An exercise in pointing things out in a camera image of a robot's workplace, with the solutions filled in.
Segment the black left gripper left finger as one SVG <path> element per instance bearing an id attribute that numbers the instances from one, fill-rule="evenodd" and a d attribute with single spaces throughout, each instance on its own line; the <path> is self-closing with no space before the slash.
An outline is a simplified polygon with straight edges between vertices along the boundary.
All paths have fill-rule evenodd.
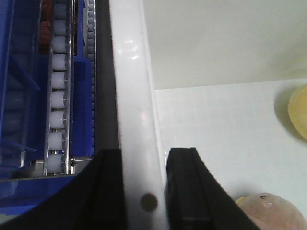
<path id="1" fill-rule="evenodd" d="M 67 186 L 2 230 L 125 230 L 127 217 L 119 149 L 103 149 Z"/>

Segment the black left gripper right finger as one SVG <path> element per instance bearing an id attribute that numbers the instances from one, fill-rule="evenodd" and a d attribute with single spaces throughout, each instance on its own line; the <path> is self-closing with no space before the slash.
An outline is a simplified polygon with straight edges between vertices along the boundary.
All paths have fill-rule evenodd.
<path id="1" fill-rule="evenodd" d="M 216 181 L 196 148 L 172 148 L 166 172 L 172 230 L 258 229 Z"/>

